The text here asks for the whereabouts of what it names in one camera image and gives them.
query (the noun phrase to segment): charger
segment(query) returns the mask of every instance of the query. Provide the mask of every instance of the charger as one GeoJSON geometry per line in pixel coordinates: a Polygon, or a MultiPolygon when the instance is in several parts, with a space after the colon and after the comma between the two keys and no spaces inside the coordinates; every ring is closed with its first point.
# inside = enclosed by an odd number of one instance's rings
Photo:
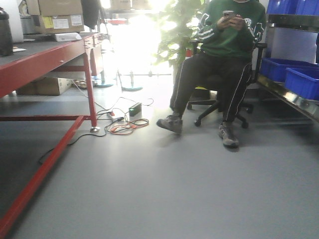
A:
{"type": "Polygon", "coordinates": [[[129,114],[131,117],[135,116],[142,111],[142,103],[136,103],[135,105],[129,107],[129,114]]]}

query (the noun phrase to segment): red workbench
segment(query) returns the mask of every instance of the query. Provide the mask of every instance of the red workbench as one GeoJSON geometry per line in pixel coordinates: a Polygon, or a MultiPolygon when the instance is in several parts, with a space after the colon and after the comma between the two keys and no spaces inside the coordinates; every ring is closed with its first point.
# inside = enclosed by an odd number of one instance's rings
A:
{"type": "Polygon", "coordinates": [[[17,47],[27,50],[15,52],[11,56],[0,57],[0,97],[10,94],[12,91],[50,71],[82,71],[85,72],[90,108],[89,115],[0,117],[0,121],[74,121],[71,128],[66,132],[0,220],[0,239],[4,238],[8,233],[82,122],[90,120],[92,125],[91,132],[99,131],[91,80],[91,71],[95,72],[96,67],[92,65],[92,62],[93,64],[95,63],[94,60],[90,63],[90,55],[91,51],[101,44],[102,35],[100,33],[81,33],[81,36],[82,39],[78,41],[56,42],[52,40],[15,44],[17,47]],[[83,65],[64,66],[65,63],[79,56],[83,57],[83,65]]]}

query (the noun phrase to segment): blue storage bin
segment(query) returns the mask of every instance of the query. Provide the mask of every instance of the blue storage bin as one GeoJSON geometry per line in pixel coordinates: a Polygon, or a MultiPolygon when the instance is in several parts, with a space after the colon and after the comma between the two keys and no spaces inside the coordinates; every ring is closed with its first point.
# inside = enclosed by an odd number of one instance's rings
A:
{"type": "Polygon", "coordinates": [[[269,0],[267,14],[295,14],[298,0],[269,0]]]}
{"type": "Polygon", "coordinates": [[[285,87],[305,99],[319,100],[319,68],[287,68],[285,87]]]}
{"type": "Polygon", "coordinates": [[[316,64],[306,61],[294,61],[276,58],[263,58],[260,66],[260,74],[276,82],[285,82],[286,68],[319,68],[316,64]]]}
{"type": "Polygon", "coordinates": [[[296,10],[297,15],[319,15],[318,0],[299,0],[296,10]]]}

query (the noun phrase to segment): thermos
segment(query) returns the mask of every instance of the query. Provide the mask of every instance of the thermos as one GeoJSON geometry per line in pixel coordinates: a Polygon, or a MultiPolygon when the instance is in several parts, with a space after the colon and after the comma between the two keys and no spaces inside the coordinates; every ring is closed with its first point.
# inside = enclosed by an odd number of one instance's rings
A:
{"type": "Polygon", "coordinates": [[[12,36],[9,25],[9,15],[0,7],[0,55],[13,54],[12,36]]]}

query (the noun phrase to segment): black office chair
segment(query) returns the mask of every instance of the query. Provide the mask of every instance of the black office chair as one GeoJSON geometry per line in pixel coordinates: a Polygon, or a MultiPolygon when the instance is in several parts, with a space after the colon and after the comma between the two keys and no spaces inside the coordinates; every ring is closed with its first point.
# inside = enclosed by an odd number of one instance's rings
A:
{"type": "MultiPolygon", "coordinates": [[[[191,43],[193,45],[193,54],[196,54],[199,41],[198,40],[192,40],[191,43]]],[[[255,72],[254,72],[249,84],[255,83],[257,81],[263,50],[265,48],[267,48],[267,44],[266,43],[257,43],[256,48],[258,49],[258,56],[257,56],[257,61],[256,61],[256,70],[255,70],[255,72]]],[[[192,109],[192,105],[210,106],[207,110],[205,110],[198,117],[197,120],[195,120],[194,124],[196,126],[200,126],[201,125],[201,120],[205,116],[207,116],[210,113],[212,113],[213,111],[215,111],[215,110],[218,110],[219,112],[223,111],[222,105],[221,105],[221,101],[219,101],[220,95],[222,94],[222,92],[220,91],[220,86],[221,86],[222,82],[223,82],[223,79],[219,75],[209,76],[208,79],[207,79],[207,83],[205,85],[199,85],[199,87],[203,87],[208,92],[216,91],[217,92],[216,98],[215,99],[208,99],[208,100],[195,100],[195,101],[189,101],[188,102],[188,104],[187,104],[187,109],[188,110],[192,109]]],[[[240,108],[246,108],[247,113],[251,114],[253,112],[254,106],[252,104],[242,102],[240,104],[240,108]]],[[[243,128],[248,128],[249,124],[248,124],[247,120],[243,116],[241,116],[238,113],[236,115],[236,118],[238,118],[242,122],[241,126],[243,128]]]]}

